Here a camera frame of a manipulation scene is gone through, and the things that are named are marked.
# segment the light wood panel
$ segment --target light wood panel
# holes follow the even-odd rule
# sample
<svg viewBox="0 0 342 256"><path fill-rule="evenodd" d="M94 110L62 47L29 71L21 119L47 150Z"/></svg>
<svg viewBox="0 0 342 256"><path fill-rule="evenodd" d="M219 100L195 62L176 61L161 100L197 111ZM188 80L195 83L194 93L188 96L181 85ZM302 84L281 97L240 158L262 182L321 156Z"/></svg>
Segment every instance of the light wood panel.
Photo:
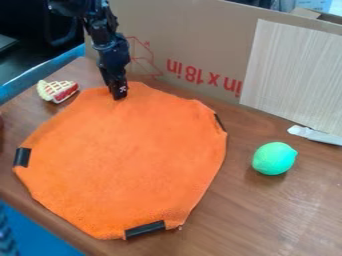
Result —
<svg viewBox="0 0 342 256"><path fill-rule="evenodd" d="M240 103L342 136L342 37L259 20Z"/></svg>

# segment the orange towel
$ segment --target orange towel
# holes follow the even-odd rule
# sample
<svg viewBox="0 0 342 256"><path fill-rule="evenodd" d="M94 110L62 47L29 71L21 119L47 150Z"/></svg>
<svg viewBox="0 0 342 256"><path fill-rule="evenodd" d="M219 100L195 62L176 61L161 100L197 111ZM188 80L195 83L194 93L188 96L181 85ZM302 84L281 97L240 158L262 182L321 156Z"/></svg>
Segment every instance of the orange towel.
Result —
<svg viewBox="0 0 342 256"><path fill-rule="evenodd" d="M32 197L99 239L164 221L182 225L226 152L214 112L130 82L113 101L106 87L88 89L42 124L21 147L28 167L14 171Z"/></svg>

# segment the blue surface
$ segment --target blue surface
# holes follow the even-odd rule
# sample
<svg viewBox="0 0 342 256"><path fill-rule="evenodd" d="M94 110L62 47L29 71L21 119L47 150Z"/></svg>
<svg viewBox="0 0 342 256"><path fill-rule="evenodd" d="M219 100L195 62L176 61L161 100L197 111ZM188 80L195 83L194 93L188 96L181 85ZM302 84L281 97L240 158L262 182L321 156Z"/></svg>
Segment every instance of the blue surface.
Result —
<svg viewBox="0 0 342 256"><path fill-rule="evenodd" d="M5 214L21 256L80 256L81 252L18 211L4 204Z"/></svg>

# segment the green toy fruit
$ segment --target green toy fruit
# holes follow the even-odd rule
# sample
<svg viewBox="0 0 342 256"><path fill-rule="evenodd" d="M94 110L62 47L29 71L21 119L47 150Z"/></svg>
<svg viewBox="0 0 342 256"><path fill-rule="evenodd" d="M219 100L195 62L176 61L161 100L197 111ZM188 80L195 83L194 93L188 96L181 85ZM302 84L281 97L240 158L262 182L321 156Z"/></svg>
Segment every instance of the green toy fruit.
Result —
<svg viewBox="0 0 342 256"><path fill-rule="evenodd" d="M282 142L267 143L254 153L252 166L265 175L279 175L289 170L298 152Z"/></svg>

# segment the wooden board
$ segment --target wooden board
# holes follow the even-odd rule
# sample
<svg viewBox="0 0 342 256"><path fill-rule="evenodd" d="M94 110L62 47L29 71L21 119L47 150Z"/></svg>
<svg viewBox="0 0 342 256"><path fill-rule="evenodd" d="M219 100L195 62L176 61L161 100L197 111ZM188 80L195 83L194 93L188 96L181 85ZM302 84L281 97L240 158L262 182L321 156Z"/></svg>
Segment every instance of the wooden board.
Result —
<svg viewBox="0 0 342 256"><path fill-rule="evenodd" d="M342 37L259 20L240 103L342 136Z"/></svg>
<svg viewBox="0 0 342 256"><path fill-rule="evenodd" d="M4 128L0 129L0 198L86 255L341 256L342 148L289 135L286 129L292 122L257 110L225 104L159 81L133 79L180 97L201 100L216 111L229 134L226 160L182 230L130 241L102 241L34 201L11 170L16 147L75 99L60 105L44 102L35 87L0 107L4 119ZM46 80L74 80L81 89L103 86L95 62L83 58ZM286 175L267 177L251 168L255 149L270 141L286 142L299 152L296 164Z"/></svg>

